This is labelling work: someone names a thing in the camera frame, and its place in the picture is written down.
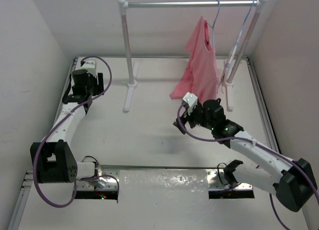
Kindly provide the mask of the pink t shirt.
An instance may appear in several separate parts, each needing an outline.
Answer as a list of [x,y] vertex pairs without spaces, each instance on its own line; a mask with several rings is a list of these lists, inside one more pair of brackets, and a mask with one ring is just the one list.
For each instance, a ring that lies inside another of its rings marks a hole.
[[186,69],[170,94],[171,99],[182,99],[187,93],[197,95],[200,103],[216,99],[218,71],[206,19],[201,16],[189,38],[185,50],[190,53]]

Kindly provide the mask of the blue wire hanger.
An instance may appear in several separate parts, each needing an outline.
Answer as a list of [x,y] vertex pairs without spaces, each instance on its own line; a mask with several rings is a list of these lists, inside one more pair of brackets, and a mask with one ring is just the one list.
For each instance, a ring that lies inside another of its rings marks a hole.
[[215,32],[215,26],[216,26],[216,22],[217,22],[217,19],[218,19],[218,17],[219,17],[220,8],[221,8],[220,0],[216,0],[216,1],[217,1],[217,6],[218,6],[218,11],[217,11],[217,14],[216,14],[216,16],[215,16],[215,19],[214,19],[214,21],[213,21],[213,24],[210,25],[207,20],[205,21],[205,23],[207,24],[207,26],[211,28],[211,33],[212,33],[212,46],[213,46],[213,48],[215,47],[215,33],[214,33],[214,32]]

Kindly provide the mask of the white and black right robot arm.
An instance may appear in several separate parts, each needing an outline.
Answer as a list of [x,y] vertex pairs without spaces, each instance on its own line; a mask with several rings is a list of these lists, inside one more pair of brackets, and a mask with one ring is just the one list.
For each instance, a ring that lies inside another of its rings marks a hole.
[[187,93],[181,101],[174,122],[181,133],[203,142],[215,142],[236,151],[257,167],[233,160],[223,168],[225,185],[251,184],[275,196],[287,209],[298,212],[314,196],[318,186],[308,161],[288,158],[251,136],[242,126],[226,118],[221,100],[201,104],[197,96]]

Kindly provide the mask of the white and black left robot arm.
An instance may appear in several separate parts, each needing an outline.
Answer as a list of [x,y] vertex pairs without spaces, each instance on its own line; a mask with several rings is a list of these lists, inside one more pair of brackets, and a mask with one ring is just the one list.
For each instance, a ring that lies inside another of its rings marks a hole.
[[92,97],[104,90],[103,74],[86,69],[71,73],[70,83],[62,98],[62,110],[52,131],[40,150],[36,179],[39,183],[73,183],[92,178],[97,162],[76,161],[70,148],[80,121],[92,104]]

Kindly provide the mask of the white front cover panel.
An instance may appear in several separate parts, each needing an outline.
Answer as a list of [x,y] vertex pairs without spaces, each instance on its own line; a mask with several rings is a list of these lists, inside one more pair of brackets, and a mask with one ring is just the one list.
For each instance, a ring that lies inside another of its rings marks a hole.
[[254,189],[252,199],[210,199],[205,172],[121,171],[118,200],[76,199],[65,208],[30,190],[21,230],[305,230],[291,212]]

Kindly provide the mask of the white clothes rack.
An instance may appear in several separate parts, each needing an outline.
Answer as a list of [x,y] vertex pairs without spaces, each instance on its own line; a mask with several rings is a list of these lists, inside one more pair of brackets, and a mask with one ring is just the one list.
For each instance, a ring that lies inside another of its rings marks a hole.
[[246,36],[242,39],[242,32],[239,32],[236,42],[233,45],[227,59],[224,61],[222,74],[218,75],[216,66],[216,49],[214,30],[215,25],[210,25],[204,17],[200,17],[196,27],[189,38],[185,50],[190,53],[188,66],[175,90],[170,94],[171,99],[180,99],[186,94],[184,100],[190,105],[195,104],[195,97],[187,91],[195,91],[200,99],[216,97],[221,91],[226,95],[226,107],[228,111],[233,111],[234,104],[234,76],[241,62],[243,54],[247,48],[253,30],[262,13],[263,7],[268,0],[251,1],[187,1],[187,2],[128,2],[126,0],[117,0],[119,13],[121,16],[123,39],[126,52],[128,67],[128,91],[125,99],[123,111],[129,112],[137,87],[137,73],[139,63],[132,62],[130,50],[129,32],[126,12],[130,8],[172,8],[172,7],[232,7],[248,6],[255,7],[255,13],[247,30]]

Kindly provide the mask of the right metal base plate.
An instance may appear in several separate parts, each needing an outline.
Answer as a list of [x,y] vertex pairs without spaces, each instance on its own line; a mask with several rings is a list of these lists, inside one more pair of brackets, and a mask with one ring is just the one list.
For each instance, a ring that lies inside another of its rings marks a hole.
[[250,184],[241,183],[230,186],[226,183],[224,178],[224,171],[222,169],[211,169],[206,171],[208,189],[210,191],[222,191],[231,189],[234,191],[251,191],[253,187]]

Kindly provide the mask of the metal base plate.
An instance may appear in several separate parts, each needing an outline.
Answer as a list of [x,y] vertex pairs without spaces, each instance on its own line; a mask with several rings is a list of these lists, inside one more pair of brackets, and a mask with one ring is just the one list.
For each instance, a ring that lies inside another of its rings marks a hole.
[[224,178],[224,171],[222,169],[211,169],[206,171],[208,189],[210,191],[222,191],[231,189],[234,191],[251,191],[253,187],[250,184],[241,183],[230,186],[226,183]]
[[103,171],[99,175],[105,175],[91,182],[77,181],[79,191],[117,191],[119,189],[120,172],[116,170]]

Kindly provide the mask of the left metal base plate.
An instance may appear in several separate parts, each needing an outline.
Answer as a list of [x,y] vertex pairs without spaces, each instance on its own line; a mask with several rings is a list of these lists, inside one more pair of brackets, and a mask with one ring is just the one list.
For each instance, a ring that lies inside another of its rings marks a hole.
[[105,175],[91,182],[77,181],[79,191],[117,191],[119,189],[120,172],[116,170],[103,171],[99,175]]

